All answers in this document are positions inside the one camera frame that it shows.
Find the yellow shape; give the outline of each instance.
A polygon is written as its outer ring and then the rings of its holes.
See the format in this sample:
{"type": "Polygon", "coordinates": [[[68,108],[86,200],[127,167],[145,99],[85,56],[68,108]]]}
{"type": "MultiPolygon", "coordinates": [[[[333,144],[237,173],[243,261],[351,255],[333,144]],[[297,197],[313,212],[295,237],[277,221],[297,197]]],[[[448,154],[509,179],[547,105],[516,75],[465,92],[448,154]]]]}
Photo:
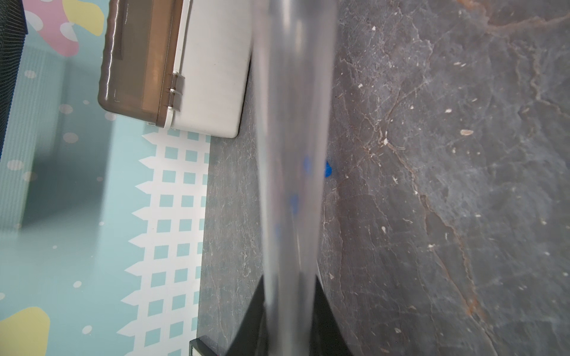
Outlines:
{"type": "Polygon", "coordinates": [[[32,307],[0,321],[0,355],[45,356],[50,317],[32,307]]]}
{"type": "Polygon", "coordinates": [[[103,33],[105,16],[99,6],[94,3],[63,0],[63,11],[65,11],[69,22],[78,24],[95,36],[100,36],[103,33]]]}

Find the marble surface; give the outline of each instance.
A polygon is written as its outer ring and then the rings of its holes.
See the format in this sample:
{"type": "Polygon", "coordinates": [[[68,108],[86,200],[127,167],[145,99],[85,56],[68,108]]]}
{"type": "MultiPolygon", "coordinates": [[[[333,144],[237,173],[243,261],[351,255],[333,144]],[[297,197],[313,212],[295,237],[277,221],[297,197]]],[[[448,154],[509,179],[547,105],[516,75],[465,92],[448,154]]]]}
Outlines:
{"type": "MultiPolygon", "coordinates": [[[[570,354],[570,2],[345,1],[319,266],[355,355],[570,354]]],[[[212,138],[198,335],[261,276],[253,90],[212,138]]]]}

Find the black plastic base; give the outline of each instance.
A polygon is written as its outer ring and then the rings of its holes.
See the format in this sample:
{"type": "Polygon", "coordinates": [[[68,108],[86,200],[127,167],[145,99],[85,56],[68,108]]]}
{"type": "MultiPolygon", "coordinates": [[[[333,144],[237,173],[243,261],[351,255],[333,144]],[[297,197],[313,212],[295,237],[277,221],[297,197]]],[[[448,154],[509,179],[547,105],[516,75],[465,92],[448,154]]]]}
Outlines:
{"type": "MultiPolygon", "coordinates": [[[[264,302],[262,277],[251,297],[250,305],[226,356],[268,355],[264,302]]],[[[318,279],[316,279],[310,348],[310,356],[352,356],[340,334],[331,307],[328,305],[327,297],[324,295],[323,286],[318,279]]],[[[215,356],[215,353],[199,338],[190,341],[190,356],[192,356],[193,349],[202,356],[215,356]]]]}

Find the black object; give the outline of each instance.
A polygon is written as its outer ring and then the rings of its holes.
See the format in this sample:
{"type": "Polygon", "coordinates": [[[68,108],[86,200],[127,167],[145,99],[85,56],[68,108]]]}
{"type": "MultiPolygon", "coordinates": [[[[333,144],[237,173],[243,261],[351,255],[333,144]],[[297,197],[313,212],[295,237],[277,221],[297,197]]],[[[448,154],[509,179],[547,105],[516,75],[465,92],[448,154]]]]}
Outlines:
{"type": "Polygon", "coordinates": [[[27,34],[22,0],[0,0],[0,157],[27,34]]]}
{"type": "MultiPolygon", "coordinates": [[[[263,277],[251,297],[251,302],[231,343],[226,356],[266,356],[268,353],[267,327],[265,324],[265,295],[263,277]]],[[[190,341],[192,348],[202,356],[215,356],[199,338],[190,341]]],[[[335,316],[324,295],[323,286],[316,279],[313,325],[311,329],[310,356],[352,356],[340,334],[335,316]]]]}

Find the clear plastic tube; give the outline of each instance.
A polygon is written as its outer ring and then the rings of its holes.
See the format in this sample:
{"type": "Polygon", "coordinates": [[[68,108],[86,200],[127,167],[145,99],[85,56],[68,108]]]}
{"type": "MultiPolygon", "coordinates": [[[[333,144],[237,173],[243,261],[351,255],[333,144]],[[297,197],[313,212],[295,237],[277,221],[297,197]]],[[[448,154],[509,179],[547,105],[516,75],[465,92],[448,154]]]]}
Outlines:
{"type": "Polygon", "coordinates": [[[253,0],[253,70],[272,356],[307,356],[327,147],[336,0],[253,0]]]}

